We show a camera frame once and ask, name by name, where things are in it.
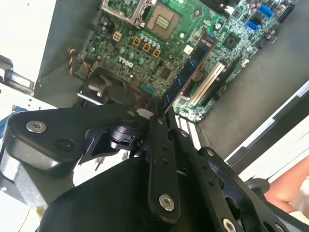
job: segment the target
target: chip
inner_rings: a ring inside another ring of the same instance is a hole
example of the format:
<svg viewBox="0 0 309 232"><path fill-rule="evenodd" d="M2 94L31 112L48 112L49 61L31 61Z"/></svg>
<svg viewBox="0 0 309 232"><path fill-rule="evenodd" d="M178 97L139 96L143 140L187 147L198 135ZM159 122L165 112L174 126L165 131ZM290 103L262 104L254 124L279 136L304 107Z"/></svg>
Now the chip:
<svg viewBox="0 0 309 232"><path fill-rule="evenodd" d="M140 38L135 37L134 40L133 40L133 44L134 44L135 46L140 45Z"/></svg>
<svg viewBox="0 0 309 232"><path fill-rule="evenodd" d="M234 33L229 33L227 38L223 41L222 45L231 51L237 46L239 41L240 38L237 37L237 35L235 35Z"/></svg>
<svg viewBox="0 0 309 232"><path fill-rule="evenodd" d="M178 101L178 104L180 104L180 105L183 105L185 103L186 103L186 101L183 98L180 98L179 101Z"/></svg>
<svg viewBox="0 0 309 232"><path fill-rule="evenodd" d="M147 28L162 40L167 41L175 30L179 20L179 14L167 6L158 3L148 21Z"/></svg>
<svg viewBox="0 0 309 232"><path fill-rule="evenodd" d="M145 45L144 45L144 47L143 47L143 50L146 51L146 52L148 52L148 51L150 50L150 48L151 48L150 44L145 43Z"/></svg>
<svg viewBox="0 0 309 232"><path fill-rule="evenodd" d="M244 15L244 17L241 19L243 23L246 23L248 21L249 17L247 15Z"/></svg>
<svg viewBox="0 0 309 232"><path fill-rule="evenodd" d="M169 78L169 75L171 74L171 72L172 72L172 70L170 68L164 67L160 77L164 80L167 80Z"/></svg>
<svg viewBox="0 0 309 232"><path fill-rule="evenodd" d="M161 53L161 51L156 49L156 50L154 51L154 53L153 53L153 56L154 56L154 57L159 57L160 53Z"/></svg>
<svg viewBox="0 0 309 232"><path fill-rule="evenodd" d="M240 16L239 11L234 10L234 12L233 12L232 16L233 16L234 18L238 18L238 17Z"/></svg>

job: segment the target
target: blue port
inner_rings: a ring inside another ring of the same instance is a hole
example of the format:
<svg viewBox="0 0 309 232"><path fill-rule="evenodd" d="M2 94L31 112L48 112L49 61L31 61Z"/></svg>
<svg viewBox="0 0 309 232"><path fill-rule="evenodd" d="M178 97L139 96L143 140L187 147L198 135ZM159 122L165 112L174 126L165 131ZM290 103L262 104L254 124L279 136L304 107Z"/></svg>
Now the blue port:
<svg viewBox="0 0 309 232"><path fill-rule="evenodd" d="M253 31L257 31L259 30L259 25L257 25L256 23L254 23L252 20L249 20L247 22L247 27L249 27L251 30Z"/></svg>
<svg viewBox="0 0 309 232"><path fill-rule="evenodd" d="M154 88L152 88L152 87L150 87L150 86L147 86L147 85L141 85L140 88L141 88L142 90L144 90L144 91L150 93L152 96L155 96L156 90L155 90Z"/></svg>
<svg viewBox="0 0 309 232"><path fill-rule="evenodd" d="M274 12L265 5L261 5L258 9L258 12L262 14L265 18L271 18L274 15Z"/></svg>

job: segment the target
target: black mechanical arm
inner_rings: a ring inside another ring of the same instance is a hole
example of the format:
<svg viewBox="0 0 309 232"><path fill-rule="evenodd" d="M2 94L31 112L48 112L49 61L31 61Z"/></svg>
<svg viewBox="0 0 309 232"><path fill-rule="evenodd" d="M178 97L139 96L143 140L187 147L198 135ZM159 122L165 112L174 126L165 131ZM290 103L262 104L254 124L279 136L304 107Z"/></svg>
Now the black mechanical arm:
<svg viewBox="0 0 309 232"><path fill-rule="evenodd" d="M11 116L0 170L28 204L48 206L38 232L289 231L213 149L194 148L172 108L160 109L111 104ZM73 186L77 164L120 149L128 159Z"/></svg>

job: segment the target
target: silver screw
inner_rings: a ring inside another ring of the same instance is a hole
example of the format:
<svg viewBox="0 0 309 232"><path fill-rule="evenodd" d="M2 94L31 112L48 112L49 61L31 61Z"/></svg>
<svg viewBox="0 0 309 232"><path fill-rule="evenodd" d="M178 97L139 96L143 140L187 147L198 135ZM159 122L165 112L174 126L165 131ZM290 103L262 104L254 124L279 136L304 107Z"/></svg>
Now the silver screw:
<svg viewBox="0 0 309 232"><path fill-rule="evenodd" d="M229 219L224 218L222 223L227 232L236 232L234 224Z"/></svg>
<svg viewBox="0 0 309 232"><path fill-rule="evenodd" d="M160 123L160 124L163 124L163 121L159 118L157 118L157 122Z"/></svg>
<svg viewBox="0 0 309 232"><path fill-rule="evenodd" d="M182 130L182 132L181 132L181 133L182 133L182 135L183 135L184 137L188 137L187 132L185 132L185 131L183 131L183 130Z"/></svg>
<svg viewBox="0 0 309 232"><path fill-rule="evenodd" d="M131 111L131 110L128 110L127 113L128 113L129 115L131 115L131 116L135 116L135 113L134 113L133 111Z"/></svg>
<svg viewBox="0 0 309 232"><path fill-rule="evenodd" d="M28 131L41 134L46 131L46 125L40 121L30 121L26 124Z"/></svg>
<svg viewBox="0 0 309 232"><path fill-rule="evenodd" d="M162 194L159 197L159 202L160 202L160 205L162 206L162 208L164 208L166 211L171 212L175 208L175 203L174 203L173 199L170 196L168 196L167 194Z"/></svg>
<svg viewBox="0 0 309 232"><path fill-rule="evenodd" d="M210 151L210 150L208 150L207 153L208 153L208 155L210 155L210 156L213 156L213 155L214 155L214 153L213 153L212 151Z"/></svg>
<svg viewBox="0 0 309 232"><path fill-rule="evenodd" d="M275 224L275 226L276 226L278 231L284 232L284 230L282 229L282 227L279 224Z"/></svg>

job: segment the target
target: gray panel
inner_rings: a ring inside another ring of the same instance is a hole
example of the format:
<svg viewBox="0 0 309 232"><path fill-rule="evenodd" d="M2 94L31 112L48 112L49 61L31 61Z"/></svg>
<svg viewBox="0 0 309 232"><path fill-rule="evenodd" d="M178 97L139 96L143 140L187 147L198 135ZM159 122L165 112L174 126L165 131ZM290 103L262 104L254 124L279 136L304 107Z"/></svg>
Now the gray panel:
<svg viewBox="0 0 309 232"><path fill-rule="evenodd" d="M84 48L91 36L100 2L101 0L57 0L39 81L68 61L70 48L78 51Z"/></svg>
<svg viewBox="0 0 309 232"><path fill-rule="evenodd" d="M226 158L309 80L309 1L300 1L279 38L258 53L203 121L209 143Z"/></svg>

